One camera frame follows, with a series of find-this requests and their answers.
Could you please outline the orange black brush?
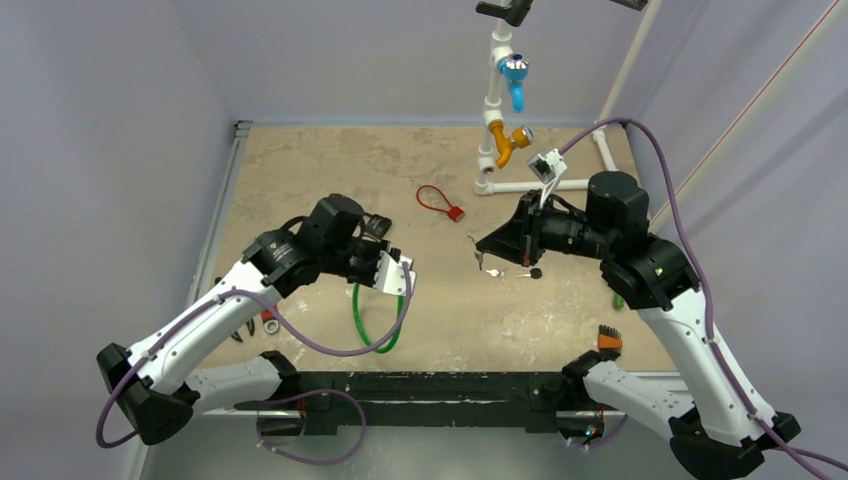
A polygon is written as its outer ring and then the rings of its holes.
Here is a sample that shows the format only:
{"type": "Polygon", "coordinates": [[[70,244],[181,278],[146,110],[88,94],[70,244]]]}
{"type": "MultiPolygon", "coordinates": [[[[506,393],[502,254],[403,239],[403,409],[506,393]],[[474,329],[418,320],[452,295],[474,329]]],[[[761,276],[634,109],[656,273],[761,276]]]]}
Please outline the orange black brush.
{"type": "Polygon", "coordinates": [[[597,347],[599,351],[615,352],[620,354],[623,349],[623,341],[620,332],[608,325],[599,325],[597,334],[597,347]]]}

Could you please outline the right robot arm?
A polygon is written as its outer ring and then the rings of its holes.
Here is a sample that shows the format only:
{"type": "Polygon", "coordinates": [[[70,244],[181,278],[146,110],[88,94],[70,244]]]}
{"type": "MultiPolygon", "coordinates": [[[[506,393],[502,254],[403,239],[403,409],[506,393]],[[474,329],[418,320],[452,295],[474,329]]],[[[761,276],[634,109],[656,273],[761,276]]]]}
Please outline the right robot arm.
{"type": "Polygon", "coordinates": [[[767,450],[798,435],[799,423],[744,377],[707,320],[705,290],[690,261],[675,243],[649,232],[648,206],[648,193],[632,176],[601,172],[590,178],[584,208],[529,191],[475,247],[524,267],[548,251],[598,260],[602,279],[653,331],[688,392],[663,390],[596,350],[564,367],[564,399],[576,407],[600,403],[648,427],[695,478],[746,477],[767,450]]]}

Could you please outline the green pipe fitting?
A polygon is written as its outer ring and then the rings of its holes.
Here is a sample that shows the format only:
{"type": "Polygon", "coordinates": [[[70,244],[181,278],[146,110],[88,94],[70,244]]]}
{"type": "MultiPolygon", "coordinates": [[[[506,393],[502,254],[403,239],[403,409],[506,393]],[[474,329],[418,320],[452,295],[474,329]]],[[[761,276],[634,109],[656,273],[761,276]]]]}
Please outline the green pipe fitting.
{"type": "Polygon", "coordinates": [[[613,300],[612,300],[612,305],[613,305],[613,308],[616,311],[621,311],[625,306],[625,302],[624,302],[623,297],[620,296],[619,294],[614,294],[613,300]]]}

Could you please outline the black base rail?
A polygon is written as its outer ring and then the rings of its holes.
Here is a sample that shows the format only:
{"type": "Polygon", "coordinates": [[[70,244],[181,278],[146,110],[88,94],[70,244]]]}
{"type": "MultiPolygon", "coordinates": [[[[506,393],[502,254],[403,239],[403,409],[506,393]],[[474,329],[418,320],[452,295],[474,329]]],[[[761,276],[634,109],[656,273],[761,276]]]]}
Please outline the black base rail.
{"type": "Polygon", "coordinates": [[[270,399],[235,408],[292,413],[308,435],[366,424],[600,437],[619,414],[590,400],[561,371],[295,371],[288,361],[281,365],[283,381],[270,399]]]}

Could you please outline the orange faucet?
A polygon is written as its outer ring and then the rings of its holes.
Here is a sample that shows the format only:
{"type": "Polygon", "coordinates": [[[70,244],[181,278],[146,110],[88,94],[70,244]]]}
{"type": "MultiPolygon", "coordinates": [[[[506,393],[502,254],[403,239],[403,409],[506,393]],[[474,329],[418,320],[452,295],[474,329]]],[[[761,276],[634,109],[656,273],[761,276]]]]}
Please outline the orange faucet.
{"type": "Polygon", "coordinates": [[[504,168],[510,161],[513,152],[529,147],[534,140],[532,130],[527,126],[520,126],[511,133],[505,131],[502,120],[495,120],[488,125],[489,132],[493,136],[498,157],[495,165],[498,169],[504,168]]]}

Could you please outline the black pliers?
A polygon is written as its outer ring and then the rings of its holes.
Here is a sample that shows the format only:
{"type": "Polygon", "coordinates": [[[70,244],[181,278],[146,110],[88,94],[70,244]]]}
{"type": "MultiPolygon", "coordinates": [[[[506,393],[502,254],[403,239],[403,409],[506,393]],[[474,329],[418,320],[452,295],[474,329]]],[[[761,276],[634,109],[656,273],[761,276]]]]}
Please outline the black pliers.
{"type": "Polygon", "coordinates": [[[246,333],[247,333],[250,337],[253,337],[253,336],[255,335],[255,333],[256,333],[256,324],[255,324],[255,320],[254,320],[253,318],[249,319],[249,320],[248,320],[248,321],[244,324],[244,326],[243,326],[243,327],[240,327],[239,329],[236,329],[235,331],[233,331],[233,332],[230,334],[230,338],[231,338],[232,340],[236,341],[237,343],[243,343],[243,342],[244,342],[244,339],[243,339],[243,337],[242,337],[242,335],[241,335],[241,333],[242,333],[242,331],[243,331],[243,330],[245,330],[245,331],[246,331],[246,333]]]}

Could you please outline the blue faucet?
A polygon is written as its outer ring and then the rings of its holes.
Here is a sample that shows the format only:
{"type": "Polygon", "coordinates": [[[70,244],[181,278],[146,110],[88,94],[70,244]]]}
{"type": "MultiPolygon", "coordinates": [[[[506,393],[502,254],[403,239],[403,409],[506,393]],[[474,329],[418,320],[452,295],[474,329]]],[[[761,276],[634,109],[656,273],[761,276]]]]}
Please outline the blue faucet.
{"type": "Polygon", "coordinates": [[[529,74],[530,60],[523,54],[513,53],[498,63],[498,72],[505,80],[512,110],[522,113],[525,110],[524,82],[529,74]]]}

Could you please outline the black handled key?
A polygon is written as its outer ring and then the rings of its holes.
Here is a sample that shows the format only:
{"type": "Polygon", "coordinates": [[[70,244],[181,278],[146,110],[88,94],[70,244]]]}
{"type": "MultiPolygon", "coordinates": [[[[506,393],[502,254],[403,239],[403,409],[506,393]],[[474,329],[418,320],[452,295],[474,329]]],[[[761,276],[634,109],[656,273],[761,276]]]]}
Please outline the black handled key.
{"type": "Polygon", "coordinates": [[[517,275],[517,278],[530,278],[530,279],[541,279],[543,277],[543,272],[539,268],[531,268],[524,273],[517,275]]]}

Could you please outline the green cable lock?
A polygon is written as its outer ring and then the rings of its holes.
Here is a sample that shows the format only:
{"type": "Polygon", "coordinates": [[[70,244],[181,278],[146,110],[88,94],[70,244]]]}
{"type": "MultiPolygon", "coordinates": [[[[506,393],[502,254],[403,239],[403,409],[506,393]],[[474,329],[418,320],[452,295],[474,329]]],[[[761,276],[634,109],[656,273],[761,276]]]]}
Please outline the green cable lock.
{"type": "Polygon", "coordinates": [[[394,307],[395,312],[391,315],[391,319],[379,323],[374,318],[374,315],[376,315],[377,313],[387,314],[389,312],[388,304],[386,302],[383,302],[377,305],[371,300],[367,300],[366,305],[363,306],[360,300],[360,285],[354,284],[352,286],[352,321],[358,338],[363,346],[371,346],[376,339],[379,339],[383,336],[383,333],[378,333],[376,330],[373,330],[373,327],[391,326],[395,322],[396,318],[403,312],[405,308],[405,300],[406,298],[403,295],[397,297],[394,307]]]}

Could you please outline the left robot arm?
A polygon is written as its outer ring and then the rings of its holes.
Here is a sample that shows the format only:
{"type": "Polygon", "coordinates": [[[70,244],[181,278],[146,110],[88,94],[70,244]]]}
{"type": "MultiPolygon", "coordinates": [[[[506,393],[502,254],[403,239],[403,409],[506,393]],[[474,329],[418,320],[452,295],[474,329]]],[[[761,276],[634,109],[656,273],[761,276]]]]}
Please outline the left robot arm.
{"type": "Polygon", "coordinates": [[[137,437],[161,443],[194,415],[243,402],[284,409],[297,399],[296,370],[276,352],[240,365],[200,363],[240,327],[322,275],[383,294],[412,297],[412,258],[364,235],[365,211],[332,193],[307,215],[258,235],[210,290],[167,325],[129,347],[110,343],[96,356],[109,391],[95,424],[101,448],[137,437]]]}

